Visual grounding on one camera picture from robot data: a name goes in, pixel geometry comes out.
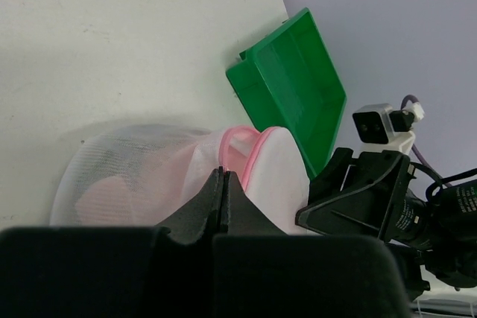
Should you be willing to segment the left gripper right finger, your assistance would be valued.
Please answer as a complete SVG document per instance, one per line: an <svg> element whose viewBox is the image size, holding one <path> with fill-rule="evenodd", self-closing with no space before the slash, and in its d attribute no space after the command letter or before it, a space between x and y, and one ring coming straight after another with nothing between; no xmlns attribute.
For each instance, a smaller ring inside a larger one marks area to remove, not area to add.
<svg viewBox="0 0 477 318"><path fill-rule="evenodd" d="M273 224L246 196L235 172L224 175L221 201L221 232L236 236L283 236L284 231Z"/></svg>

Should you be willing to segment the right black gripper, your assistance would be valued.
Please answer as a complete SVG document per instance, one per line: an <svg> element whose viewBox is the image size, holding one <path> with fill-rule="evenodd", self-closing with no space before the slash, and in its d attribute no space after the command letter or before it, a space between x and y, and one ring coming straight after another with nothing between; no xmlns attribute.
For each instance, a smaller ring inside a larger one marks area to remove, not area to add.
<svg viewBox="0 0 477 318"><path fill-rule="evenodd" d="M408 190L415 166L397 151L335 150L310 182L295 223L321 235L369 235L384 242L428 247L426 204Z"/></svg>

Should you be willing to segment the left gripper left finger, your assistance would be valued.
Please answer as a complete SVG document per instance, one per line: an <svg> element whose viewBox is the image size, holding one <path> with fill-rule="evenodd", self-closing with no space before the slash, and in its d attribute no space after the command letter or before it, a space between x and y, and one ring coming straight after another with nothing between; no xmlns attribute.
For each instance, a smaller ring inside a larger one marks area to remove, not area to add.
<svg viewBox="0 0 477 318"><path fill-rule="evenodd" d="M224 170L216 168L199 192L157 227L176 244L189 246L218 232L224 191Z"/></svg>

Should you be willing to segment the white mesh laundry bag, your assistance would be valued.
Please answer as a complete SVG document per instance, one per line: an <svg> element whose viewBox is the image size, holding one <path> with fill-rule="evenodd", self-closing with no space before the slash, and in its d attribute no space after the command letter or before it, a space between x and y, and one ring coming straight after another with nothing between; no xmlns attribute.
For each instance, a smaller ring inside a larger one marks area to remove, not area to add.
<svg viewBox="0 0 477 318"><path fill-rule="evenodd" d="M216 168L234 172L247 198L284 233L306 233L295 215L307 204L310 181L283 127L141 124L90 138L60 181L49 223L152 226L190 201Z"/></svg>

